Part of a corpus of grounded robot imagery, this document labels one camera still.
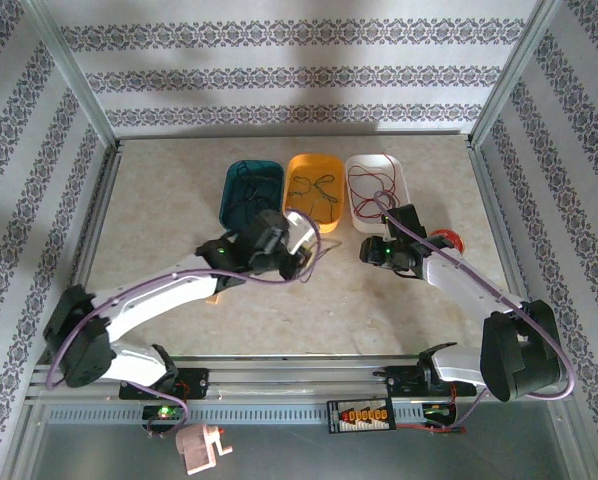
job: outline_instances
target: white plastic bowl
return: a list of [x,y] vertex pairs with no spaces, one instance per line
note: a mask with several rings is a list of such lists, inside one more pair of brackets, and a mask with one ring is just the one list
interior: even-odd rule
[[[406,187],[406,177],[403,174],[403,167],[401,163],[390,156],[395,164],[395,194],[397,196],[397,206],[408,205],[410,203],[410,195],[408,194],[408,188]],[[352,184],[353,190],[359,195],[372,198],[375,193],[381,190],[381,182],[374,177],[348,177],[348,172],[354,166],[360,166],[368,170],[370,173],[383,173],[388,175],[389,178],[393,176],[392,164],[390,160],[386,158],[383,153],[380,154],[369,154],[369,155],[355,155],[350,157],[346,161],[346,187],[348,188],[348,199],[350,200],[350,214],[352,215],[352,224],[354,227],[362,233],[374,233],[381,235],[385,232],[385,227],[381,223],[381,217],[377,218],[361,218],[355,215],[355,206],[357,206],[361,200],[359,197],[354,195],[350,191]],[[363,173],[359,169],[354,169],[352,173]],[[384,180],[386,187],[391,186],[389,181]],[[363,213],[366,215],[373,215],[379,213],[379,208],[374,204],[368,204],[364,207]]]

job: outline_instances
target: beige table surface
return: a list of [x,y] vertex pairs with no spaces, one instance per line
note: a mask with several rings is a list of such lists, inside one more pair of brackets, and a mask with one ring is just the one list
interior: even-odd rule
[[[343,161],[360,153],[393,155],[428,232],[458,232],[468,261],[505,286],[463,137],[369,136],[127,141],[89,290],[157,272],[223,234],[219,207],[233,162],[285,166],[304,152]],[[483,319],[467,318],[435,287],[359,261],[366,235],[353,228],[347,203],[327,237],[343,245],[323,258],[309,283],[242,285],[222,293],[217,305],[185,304],[127,338],[159,343],[171,355],[404,354],[448,341],[480,345]]]

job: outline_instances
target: striped wall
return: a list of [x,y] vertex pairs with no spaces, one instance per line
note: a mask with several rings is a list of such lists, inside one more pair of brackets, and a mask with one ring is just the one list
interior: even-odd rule
[[526,288],[555,308],[598,460],[598,0],[563,2],[481,152]]
[[49,0],[118,136],[468,132],[534,0]]
[[0,471],[103,152],[21,5],[0,0]]

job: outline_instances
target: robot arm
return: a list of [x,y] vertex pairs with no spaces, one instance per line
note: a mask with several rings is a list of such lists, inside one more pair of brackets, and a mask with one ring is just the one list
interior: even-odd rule
[[179,305],[245,282],[217,271],[249,275],[278,271],[285,280],[296,278],[310,259],[302,245],[314,233],[296,212],[267,210],[234,240],[225,235],[206,242],[194,255],[148,279],[95,294],[86,293],[81,285],[68,288],[44,330],[53,355],[86,315],[111,298],[120,294],[122,298],[112,302],[105,317],[93,317],[70,344],[60,363],[66,384],[81,387],[105,378],[169,390],[177,370],[165,350],[125,342],[123,335]]
[[[450,241],[442,236],[427,237],[413,205],[394,208],[389,213],[459,264],[470,266]],[[560,380],[561,364],[556,352],[506,306],[510,303],[522,309],[558,343],[554,314],[545,302],[525,302],[470,266],[481,283],[499,292],[499,297],[493,297],[484,292],[474,275],[458,264],[451,263],[394,225],[387,227],[386,237],[391,240],[374,236],[363,242],[359,255],[363,262],[393,270],[400,276],[411,272],[412,278],[424,280],[445,292],[467,315],[484,320],[481,349],[452,344],[424,352],[421,359],[425,364],[421,367],[430,372],[432,381],[485,385],[496,398],[505,402]]]

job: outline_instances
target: plastic container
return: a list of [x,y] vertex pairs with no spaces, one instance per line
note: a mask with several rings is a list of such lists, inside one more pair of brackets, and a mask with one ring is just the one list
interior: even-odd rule
[[332,232],[341,220],[345,195],[343,162],[334,155],[304,153],[288,164],[284,210],[299,210],[318,225],[321,233]]
[[283,167],[270,160],[241,160],[226,173],[219,221],[227,230],[243,230],[263,210],[281,211]]
[[[366,172],[378,175],[378,177],[367,175]],[[408,194],[403,167],[394,157],[379,153],[355,155],[346,161],[346,185],[348,198],[350,199],[350,214],[352,215],[352,224],[360,232],[378,235],[385,232],[385,226],[381,223],[381,215],[377,205],[372,201],[367,201],[365,204],[363,202],[365,198],[373,198],[377,191],[392,187],[393,179],[394,194],[397,200],[396,206],[409,204],[410,195]],[[358,216],[355,213],[355,209],[358,207],[364,216],[374,218]]]

